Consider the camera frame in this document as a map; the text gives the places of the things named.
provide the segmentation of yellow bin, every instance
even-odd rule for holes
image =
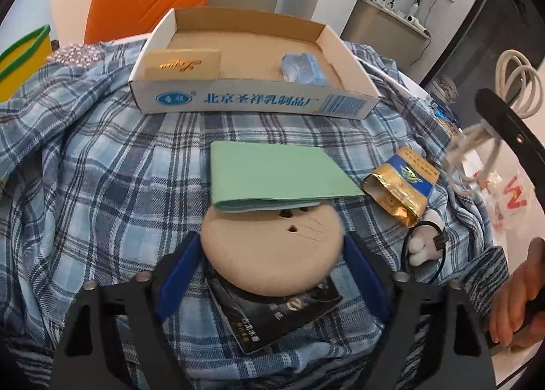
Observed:
[[[52,52],[49,33],[43,26],[8,47],[0,55],[0,101],[9,99],[40,67]]]

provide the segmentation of sink counter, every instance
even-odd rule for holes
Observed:
[[[431,40],[406,19],[371,0],[358,0],[341,34],[343,40],[366,44],[407,70]]]

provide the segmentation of black package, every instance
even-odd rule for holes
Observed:
[[[206,272],[206,280],[217,307],[245,354],[272,344],[342,301],[329,276],[309,291],[286,298],[243,291],[211,267]]]

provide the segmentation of round wooden lid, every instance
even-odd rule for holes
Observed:
[[[262,296],[311,289],[333,270],[343,230],[329,204],[291,210],[206,213],[201,243],[208,261],[229,282]]]

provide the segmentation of white plush toy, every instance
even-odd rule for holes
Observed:
[[[423,221],[432,221],[437,224],[441,231],[445,228],[445,223],[435,210],[428,210],[422,217]],[[430,225],[422,225],[415,229],[409,239],[409,264],[419,266],[429,259],[440,259],[442,250],[435,248],[434,238],[439,235]]]

